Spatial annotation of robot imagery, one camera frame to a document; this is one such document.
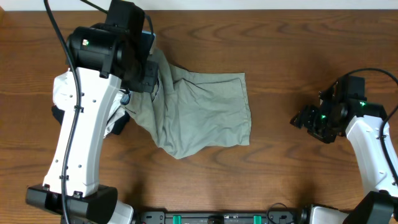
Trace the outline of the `khaki green shorts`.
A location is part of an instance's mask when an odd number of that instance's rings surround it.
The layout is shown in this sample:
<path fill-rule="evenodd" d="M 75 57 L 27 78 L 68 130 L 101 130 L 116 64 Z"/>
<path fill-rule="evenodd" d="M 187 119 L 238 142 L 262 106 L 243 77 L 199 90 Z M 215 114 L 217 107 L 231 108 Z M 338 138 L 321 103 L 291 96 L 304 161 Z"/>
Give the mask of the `khaki green shorts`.
<path fill-rule="evenodd" d="M 152 93 L 133 93 L 124 109 L 157 147 L 182 159 L 207 146 L 249 145 L 244 73 L 189 72 L 169 63 L 160 49 L 149 58 L 159 64 L 159 83 Z"/>

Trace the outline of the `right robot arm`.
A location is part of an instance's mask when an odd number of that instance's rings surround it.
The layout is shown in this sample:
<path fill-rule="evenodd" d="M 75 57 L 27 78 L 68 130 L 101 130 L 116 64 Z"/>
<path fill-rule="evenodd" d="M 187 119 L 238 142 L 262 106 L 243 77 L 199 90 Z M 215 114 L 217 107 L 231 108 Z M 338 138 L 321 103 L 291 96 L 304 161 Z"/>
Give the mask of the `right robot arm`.
<path fill-rule="evenodd" d="M 326 205 L 309 205 L 298 223 L 389 223 L 397 217 L 397 155 L 389 136 L 387 115 L 382 105 L 365 98 L 323 98 L 320 106 L 307 105 L 290 121 L 306 128 L 324 143 L 337 136 L 350 142 L 358 163 L 364 197 L 350 212 Z"/>

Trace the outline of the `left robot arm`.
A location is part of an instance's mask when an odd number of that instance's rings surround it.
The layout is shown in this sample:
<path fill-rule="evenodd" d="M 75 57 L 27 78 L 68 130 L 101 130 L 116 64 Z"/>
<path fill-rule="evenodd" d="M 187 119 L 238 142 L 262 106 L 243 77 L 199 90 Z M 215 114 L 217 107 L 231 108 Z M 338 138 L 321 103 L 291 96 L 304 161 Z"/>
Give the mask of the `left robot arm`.
<path fill-rule="evenodd" d="M 61 216 L 62 223 L 133 223 L 134 209 L 114 187 L 99 182 L 106 125 L 118 93 L 152 92 L 158 65 L 148 60 L 152 30 L 109 24 L 78 27 L 68 37 L 75 67 L 55 89 L 63 121 L 50 169 L 41 184 L 27 189 L 28 205 Z"/>

